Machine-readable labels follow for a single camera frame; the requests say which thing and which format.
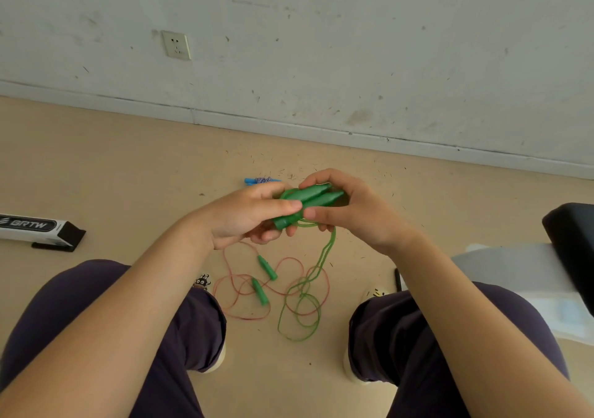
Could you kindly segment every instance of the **logo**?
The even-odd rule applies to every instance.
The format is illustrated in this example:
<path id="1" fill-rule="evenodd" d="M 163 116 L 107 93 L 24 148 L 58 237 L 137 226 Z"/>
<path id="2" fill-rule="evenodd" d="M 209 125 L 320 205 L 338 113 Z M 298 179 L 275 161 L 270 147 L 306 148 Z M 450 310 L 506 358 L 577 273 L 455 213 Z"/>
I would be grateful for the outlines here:
<path id="1" fill-rule="evenodd" d="M 36 232 L 49 232 L 56 228 L 54 220 L 26 218 L 23 216 L 0 215 L 0 227 L 5 229 L 34 230 Z"/>

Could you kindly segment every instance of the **dark purple pants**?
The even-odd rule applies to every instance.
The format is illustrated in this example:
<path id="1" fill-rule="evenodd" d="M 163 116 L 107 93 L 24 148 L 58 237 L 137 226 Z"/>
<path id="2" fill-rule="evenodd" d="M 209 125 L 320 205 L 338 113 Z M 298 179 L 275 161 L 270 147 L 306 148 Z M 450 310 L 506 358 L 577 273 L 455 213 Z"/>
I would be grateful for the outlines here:
<path id="1" fill-rule="evenodd" d="M 8 339 L 0 391 L 127 269 L 92 260 L 44 285 Z M 508 290 L 478 287 L 567 376 L 561 351 L 538 312 Z M 225 332 L 225 317 L 214 298 L 192 288 L 163 337 L 131 416 L 202 418 L 186 370 L 211 367 Z M 349 354 L 353 371 L 362 379 L 398 385 L 389 417 L 468 416 L 435 337 L 407 292 L 359 306 L 349 327 Z"/>

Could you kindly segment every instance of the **fingernail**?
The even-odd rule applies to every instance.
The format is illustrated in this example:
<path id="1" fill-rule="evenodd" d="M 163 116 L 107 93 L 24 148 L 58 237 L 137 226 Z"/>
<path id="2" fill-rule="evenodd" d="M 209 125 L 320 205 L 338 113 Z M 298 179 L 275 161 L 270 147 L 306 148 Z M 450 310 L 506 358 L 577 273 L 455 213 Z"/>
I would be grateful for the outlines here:
<path id="1" fill-rule="evenodd" d="M 303 211 L 303 218 L 305 218 L 306 220 L 313 220 L 314 218 L 316 218 L 316 211 L 312 208 L 306 208 Z"/>

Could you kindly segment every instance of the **hand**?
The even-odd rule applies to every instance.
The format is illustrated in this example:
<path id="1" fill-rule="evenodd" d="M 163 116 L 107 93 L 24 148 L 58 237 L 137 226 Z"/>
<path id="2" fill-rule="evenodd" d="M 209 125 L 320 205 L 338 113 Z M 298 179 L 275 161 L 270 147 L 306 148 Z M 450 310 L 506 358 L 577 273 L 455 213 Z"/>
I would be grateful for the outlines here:
<path id="1" fill-rule="evenodd" d="M 284 182 L 260 183 L 234 191 L 191 215 L 206 224 L 214 249 L 226 248 L 246 237 L 258 245 L 265 245 L 282 233 L 274 227 L 272 218 L 301 210 L 301 201 L 273 199 L 289 188 Z M 287 227 L 287 235 L 293 236 L 296 230 L 296 226 Z"/>
<path id="2" fill-rule="evenodd" d="M 349 204 L 344 207 L 306 208 L 303 217 L 320 223 L 320 230 L 345 227 L 383 254 L 394 247 L 397 249 L 408 240 L 412 226 L 361 179 L 329 168 L 309 175 L 299 188 L 326 182 L 343 189 L 349 196 Z"/>

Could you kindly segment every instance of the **electrical outlet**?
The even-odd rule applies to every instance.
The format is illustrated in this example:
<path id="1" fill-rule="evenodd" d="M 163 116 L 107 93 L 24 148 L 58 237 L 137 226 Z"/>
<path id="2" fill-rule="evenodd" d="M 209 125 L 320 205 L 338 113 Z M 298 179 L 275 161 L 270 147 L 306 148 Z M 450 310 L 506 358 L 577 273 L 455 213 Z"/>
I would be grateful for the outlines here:
<path id="1" fill-rule="evenodd" d="M 169 57 L 176 59 L 190 60 L 188 37 L 185 34 L 178 34 L 177 32 L 162 31 L 163 41 L 165 42 L 165 50 Z"/>

